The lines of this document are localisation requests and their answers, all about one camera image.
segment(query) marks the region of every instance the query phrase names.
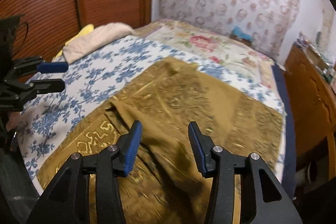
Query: blue object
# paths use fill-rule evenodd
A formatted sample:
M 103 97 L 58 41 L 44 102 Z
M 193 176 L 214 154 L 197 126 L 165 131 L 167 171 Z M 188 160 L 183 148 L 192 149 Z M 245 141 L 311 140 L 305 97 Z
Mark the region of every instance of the blue object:
M 137 157 L 137 152 L 142 136 L 142 124 L 140 121 L 134 121 L 132 127 L 129 130 L 129 134 L 131 134 L 132 140 L 125 156 L 125 177 L 132 171 L 135 158 Z
M 289 198 L 293 199 L 295 192 L 295 172 L 296 172 L 296 146 L 295 146 L 295 128 L 294 119 L 291 110 L 290 100 L 286 88 L 285 78 L 281 69 L 277 64 L 272 66 L 273 75 L 277 83 L 280 98 L 285 105 L 286 116 L 286 153 L 285 166 L 281 185 L 288 194 Z
M 237 36 L 237 37 L 240 37 L 240 38 L 242 38 L 242 39 L 245 39 L 245 40 L 247 40 L 247 41 L 250 41 L 250 42 L 253 41 L 252 36 L 250 36 L 250 35 L 244 33 L 244 32 L 242 31 L 242 29 L 241 29 L 240 27 L 238 27 L 238 26 L 235 26 L 235 27 L 233 28 L 233 30 L 232 30 L 232 34 L 235 35 L 235 36 Z
M 42 62 L 36 66 L 36 70 L 40 73 L 61 73 L 67 72 L 69 64 L 67 62 Z
M 189 141 L 191 144 L 191 148 L 193 150 L 196 166 L 198 172 L 202 174 L 203 177 L 207 174 L 206 170 L 206 163 L 205 163 L 205 155 L 202 150 L 201 144 L 198 140 L 198 137 L 196 135 L 196 132 L 194 128 L 192 127 L 191 123 L 188 126 L 188 136 L 189 136 Z

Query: yellow cloth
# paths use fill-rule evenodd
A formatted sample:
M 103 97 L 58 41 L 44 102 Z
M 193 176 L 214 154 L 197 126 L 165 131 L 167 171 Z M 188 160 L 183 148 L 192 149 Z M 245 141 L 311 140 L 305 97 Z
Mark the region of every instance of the yellow cloth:
M 73 152 L 98 153 L 142 122 L 142 142 L 133 171 L 119 179 L 127 223 L 202 223 L 211 179 L 197 171 L 187 128 L 196 121 L 216 145 L 234 154 L 259 153 L 273 169 L 282 117 L 237 89 L 167 57 L 132 80 L 85 117 L 46 160 L 37 178 L 45 188 Z M 90 180 L 90 217 L 96 223 L 95 179 Z M 236 183 L 234 223 L 239 223 Z
M 76 36 L 74 36 L 73 38 L 71 38 L 70 40 L 65 42 L 64 46 L 68 45 L 72 40 L 74 40 L 77 37 L 82 37 L 83 35 L 89 34 L 90 32 L 92 32 L 94 30 L 94 28 L 95 27 L 94 27 L 93 24 L 86 25 L 83 29 L 81 29 L 81 31 Z M 63 50 L 61 50 L 58 54 L 56 54 L 54 58 L 61 56 L 62 52 L 63 52 Z

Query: bedroom wall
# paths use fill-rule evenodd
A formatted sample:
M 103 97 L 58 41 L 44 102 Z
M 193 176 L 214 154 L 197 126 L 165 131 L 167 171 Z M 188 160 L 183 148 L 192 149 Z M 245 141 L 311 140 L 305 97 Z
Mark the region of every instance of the bedroom wall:
M 152 0 L 152 20 L 158 20 L 159 0 Z M 324 0 L 300 0 L 300 11 L 293 25 L 287 30 L 278 53 L 277 61 L 284 64 L 293 42 L 303 32 L 309 39 L 315 41 L 317 32 L 322 30 Z
M 323 0 L 300 0 L 301 9 L 293 26 L 287 31 L 279 52 L 278 63 L 284 65 L 293 42 L 301 31 L 310 40 L 315 41 L 317 32 L 322 30 Z
M 334 15 L 333 25 L 331 27 L 330 42 L 328 44 L 327 52 L 330 58 L 336 63 L 336 14 Z

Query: wooden cabinet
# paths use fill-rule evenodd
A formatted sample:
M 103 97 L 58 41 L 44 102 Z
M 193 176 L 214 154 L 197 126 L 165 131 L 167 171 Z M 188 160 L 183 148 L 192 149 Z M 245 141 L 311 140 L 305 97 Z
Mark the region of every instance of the wooden cabinet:
M 292 46 L 285 67 L 286 85 L 295 122 L 297 155 L 312 150 L 326 139 L 331 179 L 336 176 L 335 94 L 297 46 Z

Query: floral quilt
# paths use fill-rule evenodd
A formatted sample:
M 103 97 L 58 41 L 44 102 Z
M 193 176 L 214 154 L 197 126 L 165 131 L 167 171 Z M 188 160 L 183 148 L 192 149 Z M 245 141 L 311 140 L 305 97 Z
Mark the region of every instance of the floral quilt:
M 34 186 L 41 194 L 36 174 L 49 155 L 86 115 L 121 90 L 156 61 L 173 56 L 197 63 L 198 70 L 237 88 L 248 96 L 285 115 L 282 101 L 267 87 L 231 71 L 209 59 L 172 48 L 159 42 L 129 35 L 69 65 L 66 73 L 42 75 L 31 80 L 62 78 L 61 93 L 39 95 L 28 102 L 17 127 L 20 150 Z M 58 57 L 56 62 L 63 61 Z M 285 118 L 275 173 L 281 181 L 285 157 Z
M 140 37 L 208 58 L 237 71 L 278 94 L 274 62 L 266 55 L 228 37 L 181 21 L 164 19 L 137 30 Z

